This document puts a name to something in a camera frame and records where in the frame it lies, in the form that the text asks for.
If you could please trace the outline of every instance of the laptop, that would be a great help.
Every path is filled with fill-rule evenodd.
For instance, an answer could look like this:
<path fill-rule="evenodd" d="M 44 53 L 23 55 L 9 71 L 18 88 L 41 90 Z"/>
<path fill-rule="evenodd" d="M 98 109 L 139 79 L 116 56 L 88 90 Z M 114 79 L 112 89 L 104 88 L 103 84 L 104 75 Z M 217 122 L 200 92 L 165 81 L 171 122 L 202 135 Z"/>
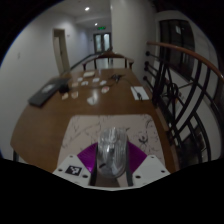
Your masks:
<path fill-rule="evenodd" d="M 42 107 L 60 88 L 61 85 L 67 84 L 71 78 L 54 78 L 46 83 L 37 93 L 29 100 L 29 104 Z"/>

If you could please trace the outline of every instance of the door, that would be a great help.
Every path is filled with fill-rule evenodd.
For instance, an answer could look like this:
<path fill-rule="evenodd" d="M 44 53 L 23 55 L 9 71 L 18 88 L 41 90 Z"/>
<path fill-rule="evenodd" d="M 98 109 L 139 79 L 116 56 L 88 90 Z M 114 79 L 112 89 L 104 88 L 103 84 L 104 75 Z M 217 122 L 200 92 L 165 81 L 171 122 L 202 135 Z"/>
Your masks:
<path fill-rule="evenodd" d="M 53 45 L 58 71 L 63 75 L 70 71 L 65 30 L 53 29 Z"/>
<path fill-rule="evenodd" d="M 61 57 L 62 50 L 61 50 L 61 46 L 60 46 L 59 37 L 54 37 L 54 52 L 55 52 L 55 58 L 56 58 L 59 73 L 63 74 L 64 73 L 64 66 L 63 66 L 63 63 L 62 63 L 62 57 Z"/>
<path fill-rule="evenodd" d="M 111 33 L 94 34 L 95 53 L 103 53 L 111 48 Z"/>

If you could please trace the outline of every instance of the white wall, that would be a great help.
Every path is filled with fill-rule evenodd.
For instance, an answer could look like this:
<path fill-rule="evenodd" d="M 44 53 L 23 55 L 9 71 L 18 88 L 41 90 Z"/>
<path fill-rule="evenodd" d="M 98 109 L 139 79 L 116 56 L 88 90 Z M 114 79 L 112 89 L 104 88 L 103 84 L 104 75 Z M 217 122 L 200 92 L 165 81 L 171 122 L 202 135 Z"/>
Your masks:
<path fill-rule="evenodd" d="M 195 40 L 195 52 L 202 55 L 203 57 L 208 59 L 210 62 L 212 62 L 216 67 L 218 67 L 216 51 L 212 43 L 210 42 L 210 40 L 206 37 L 206 35 L 200 30 L 200 28 L 193 21 L 191 21 L 188 17 L 186 17 L 184 14 L 182 14 L 179 11 L 164 11 L 164 12 L 160 12 L 156 14 L 155 20 L 156 20 L 156 41 L 157 42 L 160 42 L 159 21 L 169 20 L 169 19 L 187 20 L 190 23 L 192 31 L 193 31 L 194 40 Z M 155 61 L 154 66 L 158 68 L 159 63 Z M 193 76 L 195 74 L 196 67 L 197 67 L 197 63 L 195 63 L 194 65 Z M 203 84 L 205 79 L 205 74 L 206 74 L 205 66 L 202 67 L 202 74 L 204 75 L 201 76 L 200 83 Z M 187 84 L 187 82 L 175 72 L 171 71 L 171 75 L 172 75 L 173 82 L 175 82 L 178 86 Z M 211 95 L 211 97 L 213 97 L 215 94 L 217 81 L 218 81 L 217 76 L 212 72 L 208 89 L 207 89 L 207 92 Z M 186 100 L 188 93 L 190 91 L 190 88 L 191 87 L 187 87 L 180 90 L 181 93 L 183 94 L 184 100 Z M 194 98 L 192 99 L 191 104 L 187 108 L 187 111 L 185 112 L 180 122 L 177 124 L 177 127 L 181 127 L 181 125 L 183 124 L 187 116 L 190 114 L 199 94 L 200 94 L 200 91 L 197 90 L 196 93 L 194 94 Z M 205 98 L 203 102 L 201 103 L 198 109 L 198 114 L 208 134 L 210 146 L 212 149 L 212 159 L 218 159 L 221 153 L 221 134 L 218 128 L 218 123 L 216 121 L 215 115 L 213 111 L 210 109 L 210 107 L 208 106 L 209 104 L 206 99 L 207 98 Z M 189 133 L 190 132 L 188 128 L 185 128 L 181 134 L 181 138 L 185 139 Z"/>
<path fill-rule="evenodd" d="M 6 159 L 12 159 L 11 136 L 27 100 L 59 75 L 53 28 L 65 29 L 70 67 L 88 56 L 86 30 L 64 14 L 45 12 L 17 37 L 0 70 L 0 148 Z"/>
<path fill-rule="evenodd" d="M 97 30 L 97 28 L 88 29 L 89 54 L 95 53 L 93 34 L 106 33 L 106 32 L 112 33 L 111 26 L 106 26 L 106 30 Z"/>
<path fill-rule="evenodd" d="M 145 85 L 146 41 L 155 41 L 155 11 L 147 0 L 111 0 L 114 51 L 135 60 L 133 72 Z M 114 63 L 123 67 L 124 63 Z"/>

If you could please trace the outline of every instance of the wooden chair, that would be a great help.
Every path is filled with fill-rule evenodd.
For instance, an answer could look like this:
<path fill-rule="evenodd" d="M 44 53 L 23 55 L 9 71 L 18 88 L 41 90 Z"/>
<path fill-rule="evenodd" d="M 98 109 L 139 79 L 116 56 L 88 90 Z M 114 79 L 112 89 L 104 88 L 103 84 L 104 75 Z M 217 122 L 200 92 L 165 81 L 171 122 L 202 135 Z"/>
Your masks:
<path fill-rule="evenodd" d="M 98 57 L 95 57 L 91 60 L 88 60 L 86 61 L 85 63 L 83 63 L 83 69 L 84 71 L 86 71 L 86 65 L 91 62 L 91 61 L 94 61 L 94 66 L 95 66 L 95 69 L 97 69 L 97 65 L 96 65 L 96 60 L 98 59 L 103 59 L 103 58 L 108 58 L 108 63 L 109 63 L 109 59 L 110 58 L 124 58 L 125 60 L 125 68 L 127 68 L 127 63 L 129 64 L 129 68 L 132 69 L 132 65 L 134 64 L 134 60 L 130 59 L 130 58 L 127 58 L 121 54 L 117 54 L 117 53 L 114 53 L 113 51 L 113 48 L 109 48 L 107 51 L 105 51 L 103 54 L 99 55 Z"/>

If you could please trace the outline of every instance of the clear glass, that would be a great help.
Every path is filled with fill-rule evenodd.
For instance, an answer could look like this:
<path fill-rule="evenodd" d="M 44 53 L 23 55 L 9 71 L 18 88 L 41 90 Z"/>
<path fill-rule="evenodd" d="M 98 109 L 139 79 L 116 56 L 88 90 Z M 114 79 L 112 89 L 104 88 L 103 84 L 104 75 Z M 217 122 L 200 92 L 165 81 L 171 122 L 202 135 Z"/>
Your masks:
<path fill-rule="evenodd" d="M 126 168 L 126 130 L 105 129 L 98 141 L 97 169 L 106 178 L 120 177 Z"/>

